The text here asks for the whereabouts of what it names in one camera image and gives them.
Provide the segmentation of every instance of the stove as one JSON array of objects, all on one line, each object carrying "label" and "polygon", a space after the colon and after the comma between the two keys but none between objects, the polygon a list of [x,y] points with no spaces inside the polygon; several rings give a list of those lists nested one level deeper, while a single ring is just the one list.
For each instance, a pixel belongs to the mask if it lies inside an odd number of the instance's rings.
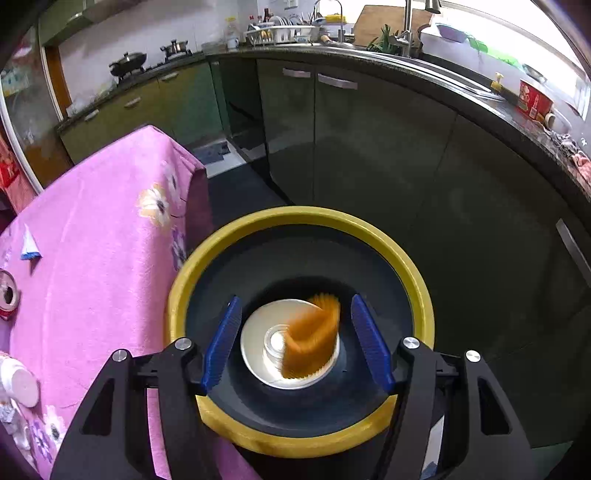
[{"label": "stove", "polygon": [[191,50],[187,49],[187,51],[180,51],[178,53],[171,55],[170,57],[166,57],[166,59],[164,60],[164,63],[168,63],[169,61],[173,61],[173,60],[182,59],[183,57],[188,57],[189,55],[193,55],[193,52],[191,52]]},{"label": "stove", "polygon": [[160,63],[157,63],[156,65],[151,65],[146,68],[140,67],[139,69],[133,70],[133,71],[126,73],[125,75],[119,77],[119,81],[117,82],[117,85],[118,86],[122,85],[122,84],[128,82],[130,79],[137,77],[138,75],[142,75],[143,73],[149,72],[150,70],[157,69],[158,67],[161,67],[162,65],[169,64],[172,61],[176,61],[176,60],[179,60],[179,59],[191,56],[191,55],[193,55],[191,50],[182,51],[182,52],[176,53],[174,55],[171,55],[170,57],[168,57],[164,61],[161,61]]}]

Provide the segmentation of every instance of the green cabinet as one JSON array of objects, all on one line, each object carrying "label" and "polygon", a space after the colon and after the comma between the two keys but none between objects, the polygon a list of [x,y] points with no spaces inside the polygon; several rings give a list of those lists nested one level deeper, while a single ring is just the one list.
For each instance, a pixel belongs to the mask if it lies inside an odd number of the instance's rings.
[{"label": "green cabinet", "polygon": [[108,120],[108,111],[105,114],[101,106],[61,133],[61,141],[72,162],[78,164],[111,143]]},{"label": "green cabinet", "polygon": [[456,114],[401,86],[318,67],[314,202],[407,246]]},{"label": "green cabinet", "polygon": [[94,0],[56,0],[39,19],[41,45],[58,45],[75,32],[92,24],[82,12]]},{"label": "green cabinet", "polygon": [[259,86],[273,181],[297,205],[312,205],[314,67],[258,60]]},{"label": "green cabinet", "polygon": [[533,167],[458,116],[405,248],[433,301],[435,348],[483,355],[532,446],[572,440],[591,404],[591,290],[560,219],[589,246]]},{"label": "green cabinet", "polygon": [[153,125],[181,145],[222,132],[209,64],[173,70],[133,87],[64,130],[61,140],[74,163],[133,130]]},{"label": "green cabinet", "polygon": [[113,140],[145,125],[153,125],[173,136],[160,98],[158,80],[151,80],[118,95],[104,110]]},{"label": "green cabinet", "polygon": [[209,63],[173,70],[158,86],[174,139],[181,145],[211,140],[222,131]]},{"label": "green cabinet", "polygon": [[223,89],[233,143],[251,159],[264,156],[265,132],[256,60],[220,56],[216,62],[216,77]]}]

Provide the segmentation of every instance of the black countertop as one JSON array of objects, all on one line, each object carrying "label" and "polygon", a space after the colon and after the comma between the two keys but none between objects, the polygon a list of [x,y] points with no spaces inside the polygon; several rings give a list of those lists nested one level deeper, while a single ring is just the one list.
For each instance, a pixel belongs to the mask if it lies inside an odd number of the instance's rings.
[{"label": "black countertop", "polygon": [[591,232],[591,185],[580,175],[573,163],[563,155],[544,130],[531,122],[516,107],[505,100],[483,98],[449,82],[434,78],[428,73],[409,69],[375,56],[364,56],[357,50],[312,46],[243,47],[236,51],[203,54],[201,52],[180,60],[171,61],[138,75],[105,97],[93,102],[76,116],[57,127],[62,132],[84,115],[120,93],[151,80],[175,68],[198,63],[216,57],[241,56],[253,59],[299,61],[316,65],[331,65],[354,70],[426,95],[471,120],[499,138],[516,153],[526,159],[562,195],[569,206]]}]

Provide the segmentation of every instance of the orange brush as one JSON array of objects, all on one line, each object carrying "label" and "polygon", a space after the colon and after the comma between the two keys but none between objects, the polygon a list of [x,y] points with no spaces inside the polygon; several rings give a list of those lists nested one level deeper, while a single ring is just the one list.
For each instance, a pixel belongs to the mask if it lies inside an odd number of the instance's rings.
[{"label": "orange brush", "polygon": [[310,299],[315,309],[290,322],[285,331],[281,375],[304,378],[325,366],[335,351],[339,331],[340,303],[333,295],[321,293]]}]

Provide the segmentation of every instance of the faucet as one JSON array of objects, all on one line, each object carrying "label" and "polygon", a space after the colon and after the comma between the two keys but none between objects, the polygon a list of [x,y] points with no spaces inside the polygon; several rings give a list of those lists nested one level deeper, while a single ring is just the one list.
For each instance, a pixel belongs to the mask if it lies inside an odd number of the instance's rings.
[{"label": "faucet", "polygon": [[[440,7],[441,5],[439,4],[439,0],[425,0],[425,10],[427,12],[431,12],[432,14],[440,14]],[[406,5],[404,6],[404,27],[402,29],[402,33],[399,36],[390,39],[390,43],[400,45],[402,47],[403,57],[410,57],[410,48],[413,44],[413,31],[411,29],[412,21],[413,0],[406,0]]]},{"label": "faucet", "polygon": [[[338,40],[341,43],[345,43],[345,25],[343,24],[343,4],[340,2],[340,0],[335,0],[339,3],[340,5],[340,30],[339,30],[339,34],[338,34]],[[312,10],[312,20],[316,19],[316,6],[320,3],[320,0],[316,0],[316,2],[314,2],[314,7]]]}]

